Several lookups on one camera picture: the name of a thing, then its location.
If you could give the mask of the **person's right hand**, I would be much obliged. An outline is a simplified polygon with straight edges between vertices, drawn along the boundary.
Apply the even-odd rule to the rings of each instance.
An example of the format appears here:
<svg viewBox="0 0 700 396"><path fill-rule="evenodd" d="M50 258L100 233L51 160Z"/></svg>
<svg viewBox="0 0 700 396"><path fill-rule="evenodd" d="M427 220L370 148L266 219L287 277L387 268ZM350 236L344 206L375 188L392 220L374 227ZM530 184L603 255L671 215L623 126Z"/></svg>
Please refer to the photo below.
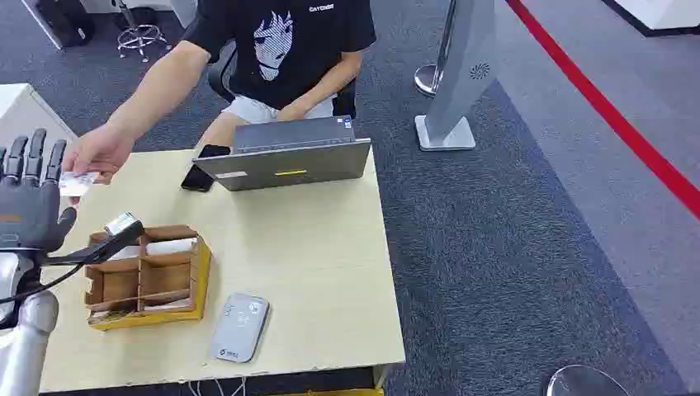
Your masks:
<svg viewBox="0 0 700 396"><path fill-rule="evenodd" d="M63 172L96 172L97 184L109 185L132 153L137 134L115 123L91 130L73 142L64 155Z"/></svg>

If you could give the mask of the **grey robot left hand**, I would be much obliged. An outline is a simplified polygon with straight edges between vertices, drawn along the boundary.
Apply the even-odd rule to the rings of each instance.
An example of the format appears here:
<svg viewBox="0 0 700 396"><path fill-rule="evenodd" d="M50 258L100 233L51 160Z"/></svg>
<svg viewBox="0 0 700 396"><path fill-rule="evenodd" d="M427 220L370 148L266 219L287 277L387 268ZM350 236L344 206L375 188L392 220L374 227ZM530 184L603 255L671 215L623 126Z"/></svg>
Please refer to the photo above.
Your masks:
<svg viewBox="0 0 700 396"><path fill-rule="evenodd" d="M44 162L46 130L20 135L1 148L1 250L55 252L77 211L60 210L59 179L67 142L54 143Z"/></svg>

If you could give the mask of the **person's left hand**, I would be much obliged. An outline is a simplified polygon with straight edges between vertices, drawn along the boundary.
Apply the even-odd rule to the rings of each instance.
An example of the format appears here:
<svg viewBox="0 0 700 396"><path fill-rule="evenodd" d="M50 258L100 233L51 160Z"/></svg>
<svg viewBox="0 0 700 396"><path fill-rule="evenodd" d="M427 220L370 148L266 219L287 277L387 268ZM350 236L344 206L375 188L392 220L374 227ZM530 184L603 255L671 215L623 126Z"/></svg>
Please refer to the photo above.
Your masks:
<svg viewBox="0 0 700 396"><path fill-rule="evenodd" d="M295 100L278 111L276 121L303 120L312 106L302 100Z"/></svg>

